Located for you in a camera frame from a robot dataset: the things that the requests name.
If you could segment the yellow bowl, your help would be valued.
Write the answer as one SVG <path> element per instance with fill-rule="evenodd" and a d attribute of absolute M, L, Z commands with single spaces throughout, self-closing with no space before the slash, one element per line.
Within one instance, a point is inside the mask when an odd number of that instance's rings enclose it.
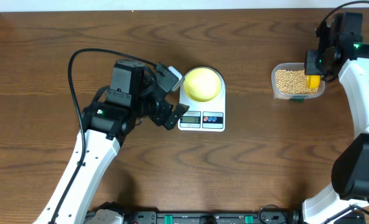
<path fill-rule="evenodd" d="M 190 99 L 208 102 L 218 96 L 222 90 L 222 81 L 215 70 L 198 67 L 186 74 L 183 88 Z"/>

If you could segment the yellow measuring scoop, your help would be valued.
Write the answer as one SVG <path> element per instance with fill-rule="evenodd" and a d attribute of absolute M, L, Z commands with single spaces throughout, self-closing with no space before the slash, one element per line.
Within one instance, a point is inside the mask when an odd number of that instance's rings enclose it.
<path fill-rule="evenodd" d="M 308 89 L 317 89 L 320 85 L 320 76 L 319 75 L 307 75 L 307 87 Z"/>

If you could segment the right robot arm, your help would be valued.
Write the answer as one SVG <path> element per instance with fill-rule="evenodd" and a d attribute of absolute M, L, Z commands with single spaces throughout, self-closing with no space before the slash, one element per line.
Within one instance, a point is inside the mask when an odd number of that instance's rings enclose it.
<path fill-rule="evenodd" d="M 369 206 L 369 44 L 359 28 L 320 26 L 317 50 L 306 57 L 306 74 L 333 75 L 345 90 L 355 139 L 334 162 L 331 182 L 302 203 L 300 223 L 335 223 Z"/>

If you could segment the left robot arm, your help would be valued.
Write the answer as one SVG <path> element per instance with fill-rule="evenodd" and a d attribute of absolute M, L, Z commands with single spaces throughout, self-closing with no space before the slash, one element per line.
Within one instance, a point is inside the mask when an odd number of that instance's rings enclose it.
<path fill-rule="evenodd" d="M 110 85 L 100 88 L 80 114 L 73 154 L 36 223 L 83 223 L 106 169 L 136 121 L 148 117 L 170 130 L 188 111 L 188 106 L 165 99 L 183 81 L 173 66 L 159 63 L 150 69 L 134 60 L 116 61 Z"/>

